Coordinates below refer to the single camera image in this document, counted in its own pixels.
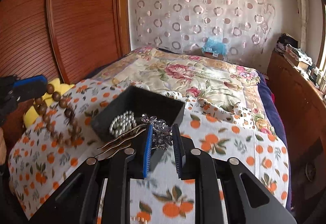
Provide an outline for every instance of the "wall covering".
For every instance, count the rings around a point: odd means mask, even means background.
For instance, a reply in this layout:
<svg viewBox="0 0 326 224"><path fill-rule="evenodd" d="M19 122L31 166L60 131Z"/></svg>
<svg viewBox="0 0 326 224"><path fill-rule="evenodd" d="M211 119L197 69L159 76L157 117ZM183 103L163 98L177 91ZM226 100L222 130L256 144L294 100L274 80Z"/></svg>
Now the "wall covering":
<svg viewBox="0 0 326 224"><path fill-rule="evenodd" d="M130 7L138 46L191 54L211 38L226 44L224 60L242 65L263 55L275 17L273 0L130 0Z"/></svg>

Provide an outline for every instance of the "dresser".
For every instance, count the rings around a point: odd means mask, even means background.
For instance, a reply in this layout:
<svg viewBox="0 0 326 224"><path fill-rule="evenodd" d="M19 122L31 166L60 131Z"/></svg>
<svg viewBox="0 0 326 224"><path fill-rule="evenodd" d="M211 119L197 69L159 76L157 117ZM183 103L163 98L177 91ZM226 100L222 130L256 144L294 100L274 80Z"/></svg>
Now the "dresser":
<svg viewBox="0 0 326 224"><path fill-rule="evenodd" d="M275 51L267 76L285 127L291 164L299 165L301 157L311 151L316 142L322 143L326 153L326 105L321 92Z"/></svg>

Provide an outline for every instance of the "open box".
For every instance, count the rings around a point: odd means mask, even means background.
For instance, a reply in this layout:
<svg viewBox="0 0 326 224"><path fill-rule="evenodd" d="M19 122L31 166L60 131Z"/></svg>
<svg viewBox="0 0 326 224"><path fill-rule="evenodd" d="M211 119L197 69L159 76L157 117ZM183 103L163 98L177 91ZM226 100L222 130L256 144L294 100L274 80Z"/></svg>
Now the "open box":
<svg viewBox="0 0 326 224"><path fill-rule="evenodd" d="M136 120L139 120L142 114L147 114L148 117L156 116L157 119L163 119L168 126L172 126L175 123L181 124L185 103L135 86L129 86L92 120L92 128L103 142L108 142L114 138L109 133L109 127L116 116L127 110L134 112ZM152 151L150 170L156 167L163 153L164 151L161 149Z"/></svg>

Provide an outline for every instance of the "metal screw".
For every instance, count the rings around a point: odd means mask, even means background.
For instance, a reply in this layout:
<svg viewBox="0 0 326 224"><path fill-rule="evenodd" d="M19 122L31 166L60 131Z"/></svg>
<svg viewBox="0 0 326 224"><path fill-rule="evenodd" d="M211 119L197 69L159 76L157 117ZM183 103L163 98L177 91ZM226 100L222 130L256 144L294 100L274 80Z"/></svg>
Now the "metal screw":
<svg viewBox="0 0 326 224"><path fill-rule="evenodd" d="M192 155L200 155L201 154L201 151L199 149L192 149L190 152Z"/></svg>
<svg viewBox="0 0 326 224"><path fill-rule="evenodd" d="M124 150L124 152L127 154L127 155L131 155L135 152L135 150L133 148L126 148Z"/></svg>
<svg viewBox="0 0 326 224"><path fill-rule="evenodd" d="M93 164L95 164L96 163L96 159L95 158L88 158L87 159L87 161L86 161L86 163L88 164L88 165L93 165Z"/></svg>
<svg viewBox="0 0 326 224"><path fill-rule="evenodd" d="M232 164L232 165L238 165L239 164L239 160L237 158L231 158L229 160L229 162Z"/></svg>

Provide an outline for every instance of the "floral bedspread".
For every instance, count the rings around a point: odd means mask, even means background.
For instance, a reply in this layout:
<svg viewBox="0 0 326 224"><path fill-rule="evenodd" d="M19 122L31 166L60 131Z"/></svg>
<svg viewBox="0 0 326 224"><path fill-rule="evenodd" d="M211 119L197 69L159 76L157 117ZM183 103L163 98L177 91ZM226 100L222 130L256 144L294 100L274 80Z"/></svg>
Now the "floral bedspread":
<svg viewBox="0 0 326 224"><path fill-rule="evenodd" d="M287 150L264 118L255 70L142 48L95 78L79 82L66 93L82 127L82 137L73 147L52 142L39 117L9 154L10 182L28 219L87 157L97 154L102 142L90 121L128 85L184 101L182 135L214 158L237 157L285 206ZM55 130L68 136L63 110L54 103L47 114ZM131 181L131 223L194 223L194 183L178 179L173 149L169 148L148 178ZM223 191L216 195L221 198L227 223Z"/></svg>

